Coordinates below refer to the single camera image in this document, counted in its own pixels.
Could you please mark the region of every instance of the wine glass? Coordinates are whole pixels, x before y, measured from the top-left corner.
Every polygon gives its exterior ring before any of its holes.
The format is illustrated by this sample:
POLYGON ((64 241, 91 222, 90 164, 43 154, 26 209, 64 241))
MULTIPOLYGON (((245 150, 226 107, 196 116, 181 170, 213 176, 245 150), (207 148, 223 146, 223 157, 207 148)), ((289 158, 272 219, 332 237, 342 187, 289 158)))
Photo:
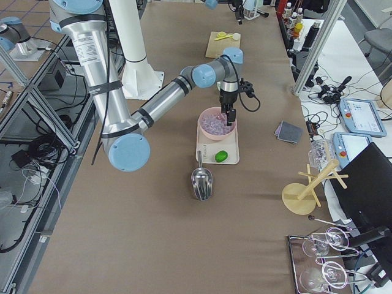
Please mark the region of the wine glass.
POLYGON ((330 293, 329 287, 342 289, 348 283, 347 273, 337 262, 326 262, 322 268, 308 268, 300 275, 301 286, 309 293, 330 293))
POLYGON ((309 257, 315 257, 316 263, 320 264, 320 258, 338 258, 357 256, 359 252, 349 247, 349 236, 340 228, 330 227, 325 233, 312 233, 303 242, 302 249, 309 257), (351 250, 353 253, 345 255, 327 256, 330 247, 336 251, 351 250))
POLYGON ((330 245, 321 235, 317 238, 311 235, 302 243, 302 250, 309 257, 323 257, 329 253, 330 245))
POLYGON ((337 251, 349 249, 349 236, 341 228, 330 227, 325 232, 328 244, 337 251))

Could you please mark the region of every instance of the tablet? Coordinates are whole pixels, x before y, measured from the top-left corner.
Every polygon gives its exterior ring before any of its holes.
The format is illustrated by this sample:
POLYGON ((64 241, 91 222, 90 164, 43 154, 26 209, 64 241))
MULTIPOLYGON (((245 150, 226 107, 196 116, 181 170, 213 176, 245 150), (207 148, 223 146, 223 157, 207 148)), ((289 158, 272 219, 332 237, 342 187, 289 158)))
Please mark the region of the tablet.
POLYGON ((356 158, 371 142, 370 135, 341 132, 333 134, 333 146, 341 168, 356 158))
POLYGON ((351 133, 385 137, 386 130, 372 101, 344 98, 339 103, 346 128, 351 133))

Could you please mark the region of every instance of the label sticker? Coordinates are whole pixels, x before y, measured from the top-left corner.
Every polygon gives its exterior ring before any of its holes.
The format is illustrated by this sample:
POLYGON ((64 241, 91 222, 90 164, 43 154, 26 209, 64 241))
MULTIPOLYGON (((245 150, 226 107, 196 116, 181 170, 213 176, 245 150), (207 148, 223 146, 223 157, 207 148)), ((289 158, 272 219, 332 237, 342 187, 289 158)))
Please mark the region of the label sticker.
POLYGON ((75 47, 81 66, 100 62, 98 49, 92 36, 86 36, 78 40, 74 40, 73 46, 75 47))
POLYGON ((380 277, 380 278, 385 277, 385 275, 386 275, 386 272, 385 272, 384 270, 382 270, 382 271, 379 273, 379 277, 380 277))
POLYGON ((47 239, 48 239, 48 237, 46 237, 46 236, 40 236, 39 237, 39 242, 45 243, 47 241, 47 239))

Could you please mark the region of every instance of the blue joint cap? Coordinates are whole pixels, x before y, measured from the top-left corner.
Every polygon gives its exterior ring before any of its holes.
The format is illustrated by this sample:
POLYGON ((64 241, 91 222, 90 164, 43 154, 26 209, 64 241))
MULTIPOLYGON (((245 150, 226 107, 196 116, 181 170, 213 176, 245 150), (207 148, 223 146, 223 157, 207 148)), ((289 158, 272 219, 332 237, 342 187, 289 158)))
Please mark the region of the blue joint cap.
POLYGON ((5 51, 11 51, 15 48, 15 45, 9 39, 5 39, 2 37, 0 37, 0 46, 2 46, 5 51))
POLYGON ((215 9, 215 7, 218 5, 218 1, 217 0, 206 0, 205 4, 206 4, 207 8, 215 9))
POLYGON ((54 21, 50 20, 50 26, 51 26, 51 29, 54 30, 55 32, 62 32, 61 27, 58 23, 55 23, 54 21))
POLYGON ((109 149, 109 161, 122 172, 134 172, 147 163, 150 147, 147 139, 139 134, 119 137, 109 149))
POLYGON ((89 14, 101 7, 103 0, 53 0, 64 10, 74 14, 89 14))
POLYGON ((17 17, 4 17, 0 20, 0 23, 5 23, 6 25, 18 25, 22 21, 17 17))
POLYGON ((202 64, 193 69, 192 79, 199 88, 211 87, 216 81, 215 70, 207 64, 202 64))
POLYGON ((237 64, 242 64, 244 62, 244 53, 241 49, 236 47, 227 47, 223 50, 223 55, 227 55, 230 59, 237 64))

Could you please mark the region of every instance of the chair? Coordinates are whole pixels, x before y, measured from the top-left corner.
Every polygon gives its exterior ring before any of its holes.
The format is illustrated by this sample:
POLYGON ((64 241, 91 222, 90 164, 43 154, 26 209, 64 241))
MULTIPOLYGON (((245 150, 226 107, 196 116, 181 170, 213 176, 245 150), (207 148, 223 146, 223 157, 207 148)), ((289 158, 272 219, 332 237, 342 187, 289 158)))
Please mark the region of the chair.
MULTIPOLYGON (((382 28, 382 26, 392 18, 392 7, 381 10, 384 13, 389 13, 390 16, 380 23, 377 29, 374 29, 369 32, 364 33, 364 38, 358 42, 358 45, 363 41, 366 41, 371 47, 368 53, 365 53, 365 57, 369 57, 373 48, 378 49, 382 53, 386 54, 386 57, 389 58, 392 56, 392 29, 382 28)), ((392 63, 390 63, 383 71, 380 73, 379 77, 381 77, 387 70, 392 67, 392 63)))

